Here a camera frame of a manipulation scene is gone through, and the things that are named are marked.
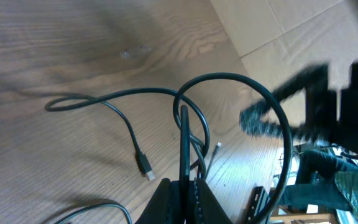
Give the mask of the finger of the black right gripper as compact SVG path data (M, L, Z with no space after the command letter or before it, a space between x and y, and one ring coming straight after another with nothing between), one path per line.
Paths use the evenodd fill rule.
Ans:
M282 138L283 128L278 123L262 121L258 118L241 118L240 127L250 136L267 136L270 138ZM311 128L306 126L290 126L293 140L308 143L328 143L329 132L322 128Z
M328 90L329 65L327 63L309 65L277 87L272 95L278 103L291 98L296 93L306 92L305 123L330 123L330 91ZM268 124L262 117L273 108L273 104L262 99L240 113L240 124Z

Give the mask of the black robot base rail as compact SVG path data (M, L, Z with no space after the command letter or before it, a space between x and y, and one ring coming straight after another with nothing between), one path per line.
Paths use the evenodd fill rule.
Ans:
M266 206L269 200L269 193L263 186L254 187L249 198L244 224L249 224L249 222Z

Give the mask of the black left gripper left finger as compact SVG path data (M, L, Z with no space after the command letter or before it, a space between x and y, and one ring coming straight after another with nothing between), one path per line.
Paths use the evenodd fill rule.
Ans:
M181 199L178 181L161 180L135 224L181 224Z

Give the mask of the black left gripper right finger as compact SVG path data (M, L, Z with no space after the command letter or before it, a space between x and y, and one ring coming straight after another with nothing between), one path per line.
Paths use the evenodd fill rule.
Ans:
M193 181L191 223L232 224L204 179Z

